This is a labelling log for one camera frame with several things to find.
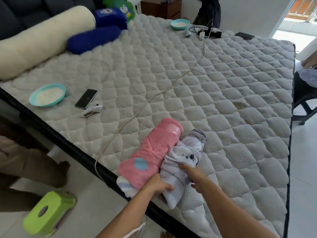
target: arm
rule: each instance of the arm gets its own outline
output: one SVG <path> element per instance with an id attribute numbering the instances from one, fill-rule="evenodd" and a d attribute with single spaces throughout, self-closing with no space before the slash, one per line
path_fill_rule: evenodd
<path id="1" fill-rule="evenodd" d="M 223 238 L 277 238 L 268 228 L 238 207 L 199 168 L 180 165 L 195 184 L 192 187 L 201 193 L 215 219 Z"/>
<path id="2" fill-rule="evenodd" d="M 159 174 L 153 175 L 96 238 L 122 238 L 138 228 L 149 202 L 165 190 L 173 190 L 173 187 L 161 181 Z"/>

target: blue polka dot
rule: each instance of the blue polka dot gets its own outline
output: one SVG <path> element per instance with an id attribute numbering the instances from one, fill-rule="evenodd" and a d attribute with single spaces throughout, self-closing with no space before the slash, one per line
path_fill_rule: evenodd
<path id="1" fill-rule="evenodd" d="M 146 170 L 147 169 L 147 163 L 146 163 L 145 159 L 143 159 L 143 158 L 136 158 L 134 160 L 134 166 L 138 170 Z"/>

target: forearm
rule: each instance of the forearm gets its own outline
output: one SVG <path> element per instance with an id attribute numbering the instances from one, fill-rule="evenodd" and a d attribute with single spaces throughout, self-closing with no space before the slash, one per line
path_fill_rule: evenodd
<path id="1" fill-rule="evenodd" d="M 223 238 L 276 238 L 268 228 L 228 198 L 215 183 L 206 179 L 202 188 L 202 195 Z"/>
<path id="2" fill-rule="evenodd" d="M 141 225 L 153 192 L 141 189 L 96 238 L 122 238 Z"/>

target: phone screen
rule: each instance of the phone screen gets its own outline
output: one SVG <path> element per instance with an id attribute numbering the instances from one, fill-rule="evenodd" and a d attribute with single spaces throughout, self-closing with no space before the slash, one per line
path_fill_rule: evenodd
<path id="1" fill-rule="evenodd" d="M 238 32 L 235 36 L 239 36 L 242 37 L 243 39 L 246 40 L 251 40 L 252 38 L 254 38 L 255 36 L 247 34 L 247 33 L 242 33 L 242 32 Z"/>
<path id="2" fill-rule="evenodd" d="M 78 102 L 75 104 L 75 107 L 86 109 L 90 102 L 97 94 L 97 90 L 87 89 L 87 91 L 81 96 Z"/>

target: headboard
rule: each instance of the headboard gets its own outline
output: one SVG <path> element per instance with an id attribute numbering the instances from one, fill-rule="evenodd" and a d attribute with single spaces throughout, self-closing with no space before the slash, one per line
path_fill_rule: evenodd
<path id="1" fill-rule="evenodd" d="M 102 0 L 0 0 L 0 40 L 79 5 L 91 12 L 104 7 Z"/>

